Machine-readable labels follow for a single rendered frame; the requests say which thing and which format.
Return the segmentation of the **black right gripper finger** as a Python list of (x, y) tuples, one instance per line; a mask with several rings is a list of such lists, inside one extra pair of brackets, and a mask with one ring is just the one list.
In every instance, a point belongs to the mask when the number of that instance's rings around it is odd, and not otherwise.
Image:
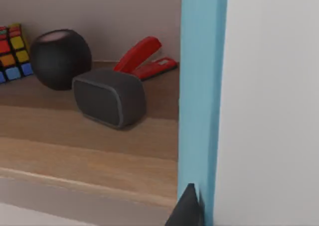
[(193, 183), (187, 185), (164, 226), (204, 226), (203, 209)]

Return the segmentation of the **wooden shelf board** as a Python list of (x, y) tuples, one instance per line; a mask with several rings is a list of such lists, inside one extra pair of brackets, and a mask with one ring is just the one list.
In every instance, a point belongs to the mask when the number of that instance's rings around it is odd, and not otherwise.
[(71, 91), (34, 76), (0, 85), (0, 177), (172, 208), (179, 71), (144, 82), (147, 115), (115, 130), (85, 118)]

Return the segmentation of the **light blue cabinet panel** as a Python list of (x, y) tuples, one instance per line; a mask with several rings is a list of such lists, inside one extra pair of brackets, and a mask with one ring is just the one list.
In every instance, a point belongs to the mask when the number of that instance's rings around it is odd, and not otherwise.
[(227, 0), (181, 0), (177, 193), (195, 185), (213, 226)]

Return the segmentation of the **dark grey rectangular speaker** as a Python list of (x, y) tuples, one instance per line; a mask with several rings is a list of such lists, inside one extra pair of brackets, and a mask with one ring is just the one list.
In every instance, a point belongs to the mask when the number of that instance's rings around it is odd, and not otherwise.
[(147, 112), (143, 84), (131, 74), (95, 69), (75, 77), (72, 89), (83, 116), (112, 128), (133, 125)]

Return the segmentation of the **red stapler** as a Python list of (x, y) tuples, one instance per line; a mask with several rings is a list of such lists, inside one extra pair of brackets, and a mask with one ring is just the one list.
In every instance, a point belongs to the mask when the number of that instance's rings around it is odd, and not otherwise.
[(145, 81), (176, 69), (178, 63), (170, 57), (149, 61), (161, 47), (162, 43), (158, 38), (147, 36), (130, 48), (113, 70), (134, 75), (141, 81)]

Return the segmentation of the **black round speaker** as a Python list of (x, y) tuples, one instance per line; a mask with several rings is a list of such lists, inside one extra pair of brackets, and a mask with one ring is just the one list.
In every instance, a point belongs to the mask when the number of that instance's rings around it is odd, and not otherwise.
[(29, 50), (34, 75), (55, 91), (72, 89), (73, 78), (92, 69), (88, 43), (75, 30), (57, 29), (33, 40)]

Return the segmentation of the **colourful puzzle cube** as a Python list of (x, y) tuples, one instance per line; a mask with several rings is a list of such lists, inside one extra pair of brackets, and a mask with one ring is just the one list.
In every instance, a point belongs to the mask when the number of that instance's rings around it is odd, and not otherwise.
[(0, 26), (0, 84), (33, 75), (21, 23)]

